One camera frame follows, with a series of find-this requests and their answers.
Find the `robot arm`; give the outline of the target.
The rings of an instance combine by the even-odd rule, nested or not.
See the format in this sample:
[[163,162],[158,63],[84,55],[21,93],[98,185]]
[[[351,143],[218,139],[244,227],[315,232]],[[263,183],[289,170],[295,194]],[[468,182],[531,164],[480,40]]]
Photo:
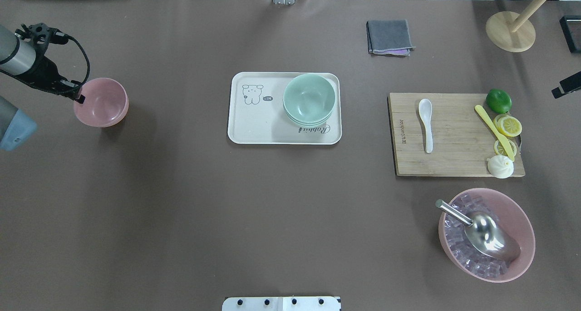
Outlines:
[[[87,82],[90,72],[89,59],[81,44],[69,34],[58,28],[48,27],[44,23],[31,26],[21,25],[14,32],[5,27],[0,28],[0,68],[1,73],[24,83],[25,85],[67,97],[78,104],[83,104],[85,96],[81,94],[82,86]],[[60,75],[58,67],[45,56],[49,44],[67,44],[73,41],[83,53],[87,71],[83,81],[69,81]],[[27,141],[37,130],[37,123],[23,110],[0,98],[0,147],[11,151]]]

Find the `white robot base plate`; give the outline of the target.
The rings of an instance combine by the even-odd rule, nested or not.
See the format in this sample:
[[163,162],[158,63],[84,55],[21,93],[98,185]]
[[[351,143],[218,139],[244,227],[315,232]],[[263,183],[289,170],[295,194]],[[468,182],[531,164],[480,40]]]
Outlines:
[[335,296],[262,296],[230,297],[222,311],[340,311],[340,297]]

